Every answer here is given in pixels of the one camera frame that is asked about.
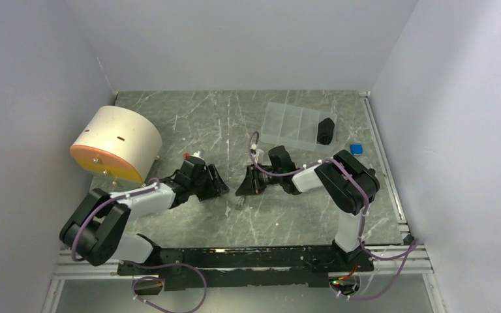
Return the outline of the clear plastic organizer box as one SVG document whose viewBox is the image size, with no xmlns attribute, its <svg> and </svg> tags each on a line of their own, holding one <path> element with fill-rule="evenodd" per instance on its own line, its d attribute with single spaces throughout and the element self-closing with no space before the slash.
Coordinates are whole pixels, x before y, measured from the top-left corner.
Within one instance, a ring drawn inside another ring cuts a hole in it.
<svg viewBox="0 0 501 313">
<path fill-rule="evenodd" d="M 326 117 L 335 122 L 333 141 L 321 145 L 316 141 L 318 124 Z M 330 154 L 335 150 L 337 114 L 289 104 L 267 104 L 259 140 L 315 153 Z"/>
</svg>

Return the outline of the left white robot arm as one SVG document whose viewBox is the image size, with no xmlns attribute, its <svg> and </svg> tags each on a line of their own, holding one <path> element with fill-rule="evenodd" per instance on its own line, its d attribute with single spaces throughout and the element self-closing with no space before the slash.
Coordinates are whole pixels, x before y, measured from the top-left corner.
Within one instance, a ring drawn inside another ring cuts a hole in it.
<svg viewBox="0 0 501 313">
<path fill-rule="evenodd" d="M 127 224 L 176 208 L 192 196 L 206 201 L 228 191 L 214 164 L 188 155 L 173 174 L 152 178 L 144 187 L 124 192 L 90 190 L 66 221 L 59 239 L 70 248 L 72 261 L 100 266 L 113 259 L 135 264 L 142 273 L 151 274 L 163 263 L 162 249 L 141 233 L 127 233 Z"/>
</svg>

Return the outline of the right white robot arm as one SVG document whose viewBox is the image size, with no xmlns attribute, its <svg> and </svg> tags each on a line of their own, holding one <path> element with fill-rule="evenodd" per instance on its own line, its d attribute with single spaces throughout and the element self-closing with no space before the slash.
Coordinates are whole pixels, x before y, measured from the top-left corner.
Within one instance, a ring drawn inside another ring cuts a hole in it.
<svg viewBox="0 0 501 313">
<path fill-rule="evenodd" d="M 347 271 L 357 263 L 356 250 L 363 244 L 367 208 L 380 190 L 375 170 L 366 168 L 347 150 L 331 158 L 298 168 L 282 145 L 268 151 L 270 165 L 257 162 L 260 150 L 251 145 L 252 164 L 235 194 L 239 197 L 262 194 L 270 185 L 279 185 L 287 194 L 299 195 L 324 188 L 339 208 L 339 223 L 332 253 L 336 268 Z"/>
</svg>

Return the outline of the grey underwear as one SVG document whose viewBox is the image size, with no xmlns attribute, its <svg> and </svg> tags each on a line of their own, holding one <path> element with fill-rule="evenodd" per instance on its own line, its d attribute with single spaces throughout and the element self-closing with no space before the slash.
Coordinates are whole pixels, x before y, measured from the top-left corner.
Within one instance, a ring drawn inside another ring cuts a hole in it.
<svg viewBox="0 0 501 313">
<path fill-rule="evenodd" d="M 239 197 L 239 199 L 235 203 L 235 207 L 236 208 L 242 208 L 244 206 L 244 204 L 245 204 L 245 200 L 246 200 L 246 197 L 244 197 L 244 196 Z"/>
</svg>

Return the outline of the blue small block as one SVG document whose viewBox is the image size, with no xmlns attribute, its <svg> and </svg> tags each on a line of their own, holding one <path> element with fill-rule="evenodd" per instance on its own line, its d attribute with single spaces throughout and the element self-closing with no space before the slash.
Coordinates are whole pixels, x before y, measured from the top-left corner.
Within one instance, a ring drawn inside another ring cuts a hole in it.
<svg viewBox="0 0 501 313">
<path fill-rule="evenodd" d="M 363 154 L 363 146 L 360 143 L 353 143 L 349 145 L 350 153 L 354 156 L 360 156 Z"/>
</svg>

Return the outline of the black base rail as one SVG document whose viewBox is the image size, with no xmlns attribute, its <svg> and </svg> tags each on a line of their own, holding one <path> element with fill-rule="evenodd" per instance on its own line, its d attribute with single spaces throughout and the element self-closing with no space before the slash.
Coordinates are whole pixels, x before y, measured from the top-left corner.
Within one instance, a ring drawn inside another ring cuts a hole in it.
<svg viewBox="0 0 501 313">
<path fill-rule="evenodd" d="M 202 286 L 201 272 L 210 288 L 306 285 L 326 287 L 351 273 L 371 272 L 369 256 L 349 254 L 336 245 L 265 246 L 245 248 L 163 248 L 141 267 L 123 261 L 119 276 L 151 276 L 165 280 L 168 291 Z"/>
</svg>

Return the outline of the black striped underwear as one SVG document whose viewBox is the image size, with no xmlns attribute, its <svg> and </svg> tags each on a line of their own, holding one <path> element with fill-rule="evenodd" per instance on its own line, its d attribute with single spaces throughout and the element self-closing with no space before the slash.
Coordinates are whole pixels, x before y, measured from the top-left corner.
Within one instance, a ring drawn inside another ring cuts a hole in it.
<svg viewBox="0 0 501 313">
<path fill-rule="evenodd" d="M 333 141 L 335 131 L 335 122 L 326 117 L 318 124 L 316 141 L 321 145 L 329 145 Z"/>
</svg>

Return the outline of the cream cylindrical drum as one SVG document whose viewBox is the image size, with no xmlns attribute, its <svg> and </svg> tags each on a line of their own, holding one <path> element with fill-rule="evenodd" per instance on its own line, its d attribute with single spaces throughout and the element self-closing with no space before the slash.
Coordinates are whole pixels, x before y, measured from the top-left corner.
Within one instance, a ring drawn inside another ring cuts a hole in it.
<svg viewBox="0 0 501 313">
<path fill-rule="evenodd" d="M 69 151 L 87 171 L 143 183 L 161 147 L 160 132 L 143 115 L 118 106 L 103 106 Z"/>
</svg>

